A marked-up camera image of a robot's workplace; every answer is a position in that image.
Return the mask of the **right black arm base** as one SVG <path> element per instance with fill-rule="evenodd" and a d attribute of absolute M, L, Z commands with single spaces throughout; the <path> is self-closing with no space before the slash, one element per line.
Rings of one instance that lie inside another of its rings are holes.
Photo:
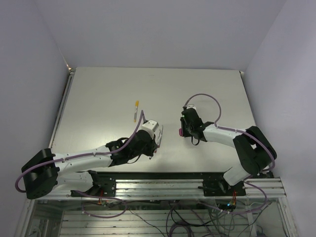
<path fill-rule="evenodd" d="M 202 173 L 202 184 L 198 189 L 203 190 L 205 197 L 245 196 L 245 186 L 242 181 L 229 185 L 223 178 L 224 173 Z"/>

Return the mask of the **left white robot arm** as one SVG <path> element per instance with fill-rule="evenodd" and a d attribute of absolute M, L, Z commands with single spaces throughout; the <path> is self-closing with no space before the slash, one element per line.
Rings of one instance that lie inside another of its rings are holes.
<path fill-rule="evenodd" d="M 41 198 L 66 184 L 61 181 L 66 175 L 123 165 L 141 155 L 152 157 L 157 148 L 156 136 L 141 129 L 129 138 L 82 153 L 54 154 L 50 148 L 42 149 L 21 168 L 24 192 L 28 199 Z"/>

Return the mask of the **yellow marker pen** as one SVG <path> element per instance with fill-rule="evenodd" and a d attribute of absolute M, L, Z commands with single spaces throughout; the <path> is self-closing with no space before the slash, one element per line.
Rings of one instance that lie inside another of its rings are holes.
<path fill-rule="evenodd" d="M 137 115 L 138 115 L 138 107 L 135 106 L 134 118 L 133 118 L 134 123 L 136 123 L 137 121 Z"/>

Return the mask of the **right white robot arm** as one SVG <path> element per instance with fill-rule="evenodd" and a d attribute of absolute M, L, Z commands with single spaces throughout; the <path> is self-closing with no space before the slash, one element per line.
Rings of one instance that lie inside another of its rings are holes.
<path fill-rule="evenodd" d="M 216 126 L 209 121 L 204 123 L 194 106 L 184 107 L 181 115 L 179 134 L 182 137 L 190 137 L 198 142 L 215 142 L 236 150 L 239 164 L 224 172 L 223 180 L 217 184 L 221 194 L 229 195 L 238 182 L 275 164 L 276 151 L 258 127 L 240 130 Z"/>

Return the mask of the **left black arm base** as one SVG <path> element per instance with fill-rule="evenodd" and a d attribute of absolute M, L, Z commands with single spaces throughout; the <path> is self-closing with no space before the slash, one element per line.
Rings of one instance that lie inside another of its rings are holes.
<path fill-rule="evenodd" d="M 114 177 L 105 172 L 88 170 L 85 172 L 87 178 L 85 183 L 87 188 L 82 185 L 71 190 L 71 197 L 114 197 L 116 194 L 117 183 Z"/>

